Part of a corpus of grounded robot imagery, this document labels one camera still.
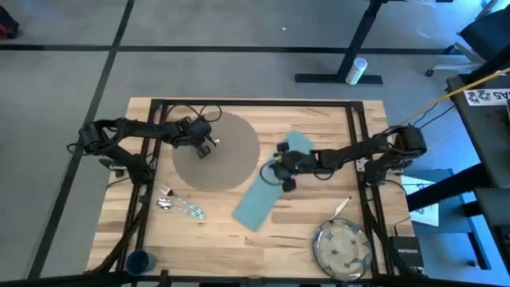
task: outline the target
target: desk leg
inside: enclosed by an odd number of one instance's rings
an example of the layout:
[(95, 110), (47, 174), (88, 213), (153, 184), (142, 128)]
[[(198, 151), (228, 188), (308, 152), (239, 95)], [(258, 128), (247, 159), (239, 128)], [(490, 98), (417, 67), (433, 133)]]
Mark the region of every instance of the desk leg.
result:
[(407, 195), (407, 206), (409, 211), (415, 211), (443, 199), (461, 195), (475, 187), (489, 187), (490, 185), (491, 180), (485, 171), (485, 167), (479, 163), (456, 175), (443, 179), (439, 183), (425, 187), (412, 195)]
[[(345, 53), (342, 64), (336, 74), (296, 74), (294, 79), (296, 83), (333, 83), (333, 84), (345, 84), (345, 78), (351, 70), (354, 59), (358, 56), (358, 52), (361, 50), (361, 46), (367, 38), (372, 25), (374, 25), (375, 18), (381, 5), (385, 0), (371, 0), (367, 11), (361, 18), (361, 22), (358, 25), (358, 29), (354, 37), (352, 38), (351, 44)], [(375, 75), (364, 75), (359, 78), (358, 84), (383, 84), (381, 76)]]

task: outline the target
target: round gray mat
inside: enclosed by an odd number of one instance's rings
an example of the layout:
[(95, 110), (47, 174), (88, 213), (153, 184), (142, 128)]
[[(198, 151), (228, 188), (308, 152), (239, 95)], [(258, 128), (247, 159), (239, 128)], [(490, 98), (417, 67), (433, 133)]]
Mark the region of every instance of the round gray mat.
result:
[[(216, 119), (219, 112), (204, 114)], [(210, 154), (199, 159), (194, 147), (173, 150), (175, 170), (190, 187), (200, 190), (224, 191), (243, 183), (254, 171), (261, 153), (258, 136), (252, 126), (240, 116), (223, 112), (222, 118), (211, 123), (211, 137), (220, 142), (217, 147), (209, 141)]]

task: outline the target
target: chair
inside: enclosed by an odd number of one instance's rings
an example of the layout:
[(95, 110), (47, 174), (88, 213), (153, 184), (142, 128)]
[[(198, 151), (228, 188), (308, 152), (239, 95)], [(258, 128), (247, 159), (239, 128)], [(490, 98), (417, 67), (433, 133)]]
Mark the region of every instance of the chair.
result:
[(477, 19), (465, 27), (459, 35), (471, 46), (471, 49), (457, 42), (446, 48), (444, 54), (459, 49), (469, 59), (469, 62), (455, 65), (435, 65), (432, 69), (427, 70), (426, 76), (431, 77), (437, 69), (475, 69), (509, 46), (510, 5), (503, 10)]

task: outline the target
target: glass plate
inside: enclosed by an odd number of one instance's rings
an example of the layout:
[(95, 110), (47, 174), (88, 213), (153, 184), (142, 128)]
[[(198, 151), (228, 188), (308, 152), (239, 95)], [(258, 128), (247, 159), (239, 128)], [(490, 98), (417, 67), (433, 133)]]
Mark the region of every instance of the glass plate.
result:
[(313, 254), (331, 278), (353, 281), (370, 269), (372, 252), (367, 236), (353, 222), (337, 218), (323, 223), (313, 239)]

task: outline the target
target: yellow cable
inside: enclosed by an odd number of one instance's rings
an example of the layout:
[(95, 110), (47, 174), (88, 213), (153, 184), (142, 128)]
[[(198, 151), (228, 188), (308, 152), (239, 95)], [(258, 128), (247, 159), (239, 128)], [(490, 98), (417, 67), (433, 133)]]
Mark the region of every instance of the yellow cable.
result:
[(442, 100), (446, 100), (446, 99), (450, 98), (450, 97), (451, 97), (451, 96), (453, 96), (453, 95), (457, 95), (459, 92), (464, 92), (464, 91), (465, 91), (465, 90), (467, 90), (468, 88), (472, 88), (472, 87), (477, 86), (477, 85), (479, 85), (479, 84), (481, 84), (481, 83), (485, 83), (486, 81), (492, 80), (493, 78), (498, 77), (500, 74), (503, 74), (503, 73), (509, 73), (509, 72), (510, 72), (510, 68), (506, 68), (506, 69), (504, 69), (504, 70), (502, 70), (502, 71), (499, 71), (499, 72), (496, 72), (496, 73), (494, 73), (494, 74), (492, 74), (492, 75), (486, 76), (485, 78), (482, 78), (482, 79), (480, 79), (480, 80), (478, 80), (478, 81), (476, 81), (476, 82), (473, 82), (473, 83), (471, 83), (471, 84), (469, 84), (469, 85), (465, 85), (465, 86), (464, 86), (464, 87), (462, 87), (462, 88), (456, 89), (456, 90), (455, 90), (455, 91), (453, 91), (453, 92), (449, 92), (449, 93), (447, 93), (446, 95), (444, 95), (444, 96), (440, 97), (439, 99), (437, 99), (437, 100), (433, 101), (432, 103), (430, 103), (430, 104), (426, 105), (425, 107), (420, 108), (420, 110), (419, 110), (419, 111), (415, 112), (415, 114), (413, 114), (412, 116), (408, 117), (408, 118), (407, 118), (406, 120), (404, 120), (404, 121), (403, 121), (400, 125), (406, 124), (407, 122), (409, 122), (410, 120), (412, 120), (415, 116), (417, 116), (417, 115), (419, 115), (419, 114), (423, 113), (423, 112), (424, 112), (424, 111), (426, 111), (428, 108), (432, 107), (433, 105), (435, 105), (436, 103), (438, 103), (438, 102), (440, 102), (440, 101), (442, 101)]

